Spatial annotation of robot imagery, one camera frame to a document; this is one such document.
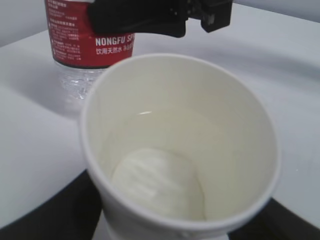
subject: black object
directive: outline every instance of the black object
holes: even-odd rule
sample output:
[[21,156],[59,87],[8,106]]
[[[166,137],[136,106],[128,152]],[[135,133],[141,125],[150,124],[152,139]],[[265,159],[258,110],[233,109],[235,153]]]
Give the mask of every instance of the black object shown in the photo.
[[99,193],[85,171],[49,201],[0,229],[0,240],[91,240],[101,210]]
[[244,227],[229,234],[230,240],[320,240],[320,230],[271,199]]
[[233,0],[95,0],[87,8],[98,35],[154,33],[186,34],[188,18],[200,19],[206,32],[230,25]]
[[[99,193],[84,171],[49,201],[0,229],[0,240],[91,240],[101,210]],[[320,240],[320,230],[271,199],[253,220],[228,236],[230,240]]]

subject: bottle label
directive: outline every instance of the bottle label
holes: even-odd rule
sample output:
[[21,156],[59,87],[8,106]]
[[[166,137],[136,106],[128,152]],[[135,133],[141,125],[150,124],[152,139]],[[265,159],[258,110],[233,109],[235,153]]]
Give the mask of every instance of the bottle label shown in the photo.
[[70,67],[97,69],[131,57],[135,34],[94,34],[87,16],[89,4],[45,0],[54,60]]

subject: white table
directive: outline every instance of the white table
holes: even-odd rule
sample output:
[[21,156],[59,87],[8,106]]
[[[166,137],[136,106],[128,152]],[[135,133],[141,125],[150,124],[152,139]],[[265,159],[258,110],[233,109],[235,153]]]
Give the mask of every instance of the white table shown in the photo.
[[[265,104],[283,147],[274,198],[320,228],[320,24],[234,4],[231,26],[185,38],[137,34],[134,54],[180,53],[238,75]],[[85,169],[77,109],[57,81],[48,33],[0,48],[0,228]]]

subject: paper cup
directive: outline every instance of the paper cup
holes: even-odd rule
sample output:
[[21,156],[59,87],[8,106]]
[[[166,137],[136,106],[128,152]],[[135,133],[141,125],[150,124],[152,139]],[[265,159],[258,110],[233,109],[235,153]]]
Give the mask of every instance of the paper cup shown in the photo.
[[[165,217],[131,201],[111,181],[121,159],[102,155],[111,130],[128,116],[171,107],[192,109],[215,121],[237,149],[229,167],[219,167],[225,159],[194,161],[206,220]],[[280,174],[279,145],[263,105],[226,70],[188,56],[143,55],[110,67],[85,100],[80,131],[106,219],[124,240],[201,240],[235,230],[267,203]],[[222,203],[228,210],[219,212]]]

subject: water bottle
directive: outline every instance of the water bottle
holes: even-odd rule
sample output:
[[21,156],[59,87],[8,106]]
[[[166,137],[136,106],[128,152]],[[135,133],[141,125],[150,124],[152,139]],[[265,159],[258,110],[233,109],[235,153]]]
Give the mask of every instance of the water bottle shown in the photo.
[[134,33],[96,35],[87,17],[94,0],[44,0],[52,56],[68,93],[84,99],[110,65],[132,56]]

